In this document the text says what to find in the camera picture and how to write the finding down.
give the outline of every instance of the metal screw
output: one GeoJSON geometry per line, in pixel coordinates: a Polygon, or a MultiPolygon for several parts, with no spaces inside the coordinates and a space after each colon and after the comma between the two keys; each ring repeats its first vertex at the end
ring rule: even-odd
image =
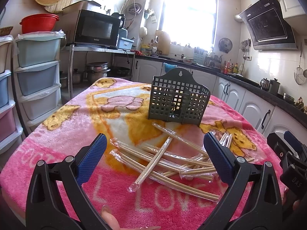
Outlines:
{"type": "Polygon", "coordinates": [[[43,160],[39,160],[38,162],[37,162],[37,166],[42,166],[44,164],[44,161],[43,160]]]}
{"type": "Polygon", "coordinates": [[[271,162],[269,162],[269,161],[266,161],[266,165],[267,165],[268,167],[272,167],[272,166],[273,166],[273,164],[272,164],[271,162]]]}
{"type": "Polygon", "coordinates": [[[67,163],[70,163],[70,162],[72,162],[73,160],[74,160],[74,157],[73,157],[73,156],[68,156],[68,157],[65,158],[65,161],[66,161],[67,163]]]}
{"type": "Polygon", "coordinates": [[[244,163],[244,162],[245,162],[245,159],[244,159],[243,157],[239,156],[239,157],[237,157],[237,161],[238,161],[239,163],[244,163]]]}

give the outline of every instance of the pink drawer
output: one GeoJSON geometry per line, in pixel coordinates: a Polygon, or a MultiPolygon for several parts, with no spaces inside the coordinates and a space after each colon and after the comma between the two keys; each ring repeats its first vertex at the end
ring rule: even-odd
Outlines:
{"type": "Polygon", "coordinates": [[[11,135],[16,129],[13,108],[0,114],[0,142],[11,135]]]}

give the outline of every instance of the red bowl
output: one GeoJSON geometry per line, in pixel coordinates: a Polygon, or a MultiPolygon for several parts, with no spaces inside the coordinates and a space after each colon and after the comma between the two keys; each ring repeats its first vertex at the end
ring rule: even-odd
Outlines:
{"type": "Polygon", "coordinates": [[[21,20],[21,30],[23,34],[38,32],[38,31],[51,31],[59,17],[54,14],[35,14],[30,15],[21,20]]]}

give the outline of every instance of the utensil holder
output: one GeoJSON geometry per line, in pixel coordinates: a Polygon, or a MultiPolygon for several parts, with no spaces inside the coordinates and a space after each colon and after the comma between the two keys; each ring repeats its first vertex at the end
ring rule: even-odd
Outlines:
{"type": "Polygon", "coordinates": [[[154,76],[148,109],[149,119],[200,125],[210,91],[184,68],[154,76]]]}

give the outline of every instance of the fingernail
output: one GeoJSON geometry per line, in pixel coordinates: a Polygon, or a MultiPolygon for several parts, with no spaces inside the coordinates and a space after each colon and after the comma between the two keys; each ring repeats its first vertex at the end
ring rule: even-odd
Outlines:
{"type": "Polygon", "coordinates": [[[155,227],[141,227],[141,230],[158,230],[161,227],[155,226],[155,227]]]}
{"type": "Polygon", "coordinates": [[[107,212],[109,214],[112,214],[111,208],[107,204],[102,206],[101,212],[107,212]]]}

